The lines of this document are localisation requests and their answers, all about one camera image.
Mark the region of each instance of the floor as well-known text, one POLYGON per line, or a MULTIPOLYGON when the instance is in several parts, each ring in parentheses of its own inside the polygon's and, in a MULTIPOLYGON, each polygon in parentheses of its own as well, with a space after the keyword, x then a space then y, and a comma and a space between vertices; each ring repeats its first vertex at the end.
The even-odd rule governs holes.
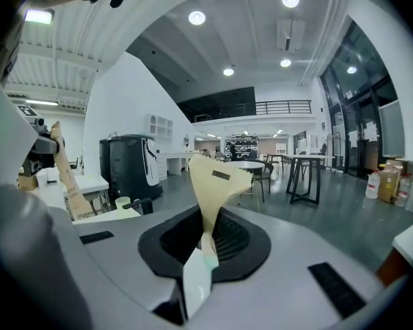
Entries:
MULTIPOLYGON (((268 182, 264 182, 265 203, 262 203, 260 184, 255 183, 257 195, 243 194, 229 204, 240 204, 242 208, 305 226, 375 272, 392 249, 393 238, 413 224, 413 214, 378 199, 366 198, 366 181, 341 173, 334 175, 329 170, 321 174, 318 206, 304 201, 289 204, 290 195, 285 192, 286 167, 283 175, 281 168, 278 176, 274 170, 270 195, 268 182)), ((299 181, 298 193, 300 189, 305 191, 307 181, 306 174, 304 181, 299 181)), ((188 173, 169 175, 161 184, 164 193, 153 201, 155 211, 197 203, 188 173)), ((315 196, 315 184, 311 194, 315 196)))

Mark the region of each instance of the black metal railing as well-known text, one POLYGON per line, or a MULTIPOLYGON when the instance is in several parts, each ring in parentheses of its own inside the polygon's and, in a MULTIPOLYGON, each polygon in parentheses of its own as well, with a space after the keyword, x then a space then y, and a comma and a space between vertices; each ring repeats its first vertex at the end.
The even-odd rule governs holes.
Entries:
POLYGON ((270 102, 248 102, 233 106, 218 107, 199 114, 187 115, 190 122, 202 122, 239 116, 277 115, 283 113, 312 113, 310 100, 275 100, 270 102))

